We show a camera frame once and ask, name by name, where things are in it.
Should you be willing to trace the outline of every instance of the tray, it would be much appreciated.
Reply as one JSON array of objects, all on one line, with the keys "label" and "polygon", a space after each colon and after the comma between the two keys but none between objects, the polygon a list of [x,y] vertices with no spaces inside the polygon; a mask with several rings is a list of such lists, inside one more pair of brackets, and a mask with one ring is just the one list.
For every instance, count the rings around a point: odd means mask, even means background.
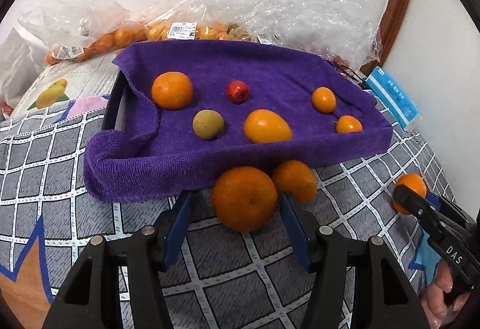
[{"label": "tray", "polygon": [[[147,200],[203,189],[241,165],[266,172],[288,159],[313,168],[333,165],[385,152],[391,142],[392,127],[375,108],[375,99],[312,54],[226,41],[168,41],[133,45],[114,63],[121,74],[104,130],[85,153],[85,183],[99,200]],[[166,71],[185,72],[194,84],[194,100],[181,111],[162,111],[149,98],[151,83]],[[228,101],[225,88],[233,79],[250,86],[251,100]],[[311,93],[319,86],[337,94],[332,115],[311,106]],[[193,133],[193,117],[207,108],[226,121],[220,139],[204,141]],[[293,140],[250,143],[243,122],[258,108],[279,113],[291,126]],[[364,131],[336,134],[334,123],[344,114],[359,118]]]}]

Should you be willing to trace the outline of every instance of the red fruit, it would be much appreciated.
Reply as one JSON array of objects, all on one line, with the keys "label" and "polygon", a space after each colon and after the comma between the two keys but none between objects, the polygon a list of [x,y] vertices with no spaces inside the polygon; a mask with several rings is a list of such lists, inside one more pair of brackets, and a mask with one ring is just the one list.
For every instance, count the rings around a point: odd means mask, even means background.
[{"label": "red fruit", "polygon": [[235,104],[243,103],[250,98],[250,89],[243,81],[234,80],[226,87],[226,94]]}]

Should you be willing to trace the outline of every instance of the brown wooden trim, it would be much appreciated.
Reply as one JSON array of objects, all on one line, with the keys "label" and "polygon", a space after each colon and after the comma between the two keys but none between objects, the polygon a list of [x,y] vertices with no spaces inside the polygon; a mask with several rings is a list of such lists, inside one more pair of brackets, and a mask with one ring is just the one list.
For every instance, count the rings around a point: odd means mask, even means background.
[{"label": "brown wooden trim", "polygon": [[380,37],[382,40],[382,53],[380,62],[372,61],[364,64],[360,71],[368,76],[376,66],[382,66],[395,43],[403,19],[409,7],[410,0],[388,0],[387,8],[380,22]]}]

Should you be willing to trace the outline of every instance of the human hand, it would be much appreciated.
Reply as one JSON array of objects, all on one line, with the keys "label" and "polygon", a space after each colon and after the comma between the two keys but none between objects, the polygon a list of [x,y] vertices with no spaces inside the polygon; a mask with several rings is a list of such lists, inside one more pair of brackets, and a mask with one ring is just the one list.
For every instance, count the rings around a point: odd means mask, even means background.
[{"label": "human hand", "polygon": [[449,309],[443,300],[443,292],[452,291],[452,287],[453,278],[450,267],[446,261],[441,259],[437,265],[435,278],[421,299],[423,310],[432,329],[438,329],[441,325],[452,322],[470,296],[469,292],[460,295]]}]

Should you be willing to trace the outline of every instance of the finger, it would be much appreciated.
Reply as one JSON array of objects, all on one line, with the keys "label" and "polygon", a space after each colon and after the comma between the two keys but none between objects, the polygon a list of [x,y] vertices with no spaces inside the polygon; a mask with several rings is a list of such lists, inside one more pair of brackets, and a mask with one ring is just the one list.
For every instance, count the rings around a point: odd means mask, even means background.
[{"label": "finger", "polygon": [[447,262],[441,259],[437,265],[437,272],[435,274],[435,284],[446,293],[452,291],[453,278],[450,272],[450,267]]},{"label": "finger", "polygon": [[432,283],[427,288],[427,300],[430,311],[440,318],[440,320],[447,315],[448,308],[443,301],[443,290],[435,283]]},{"label": "finger", "polygon": [[455,299],[455,302],[453,304],[453,311],[460,311],[463,309],[463,306],[465,306],[465,303],[470,297],[470,293],[466,292],[465,294],[460,295],[457,299]]},{"label": "finger", "polygon": [[438,329],[442,324],[442,320],[438,318],[434,313],[431,312],[430,308],[428,307],[428,302],[426,299],[422,300],[421,305],[423,307],[423,311],[425,312],[425,315],[427,316],[428,323],[430,324],[431,329]]}]

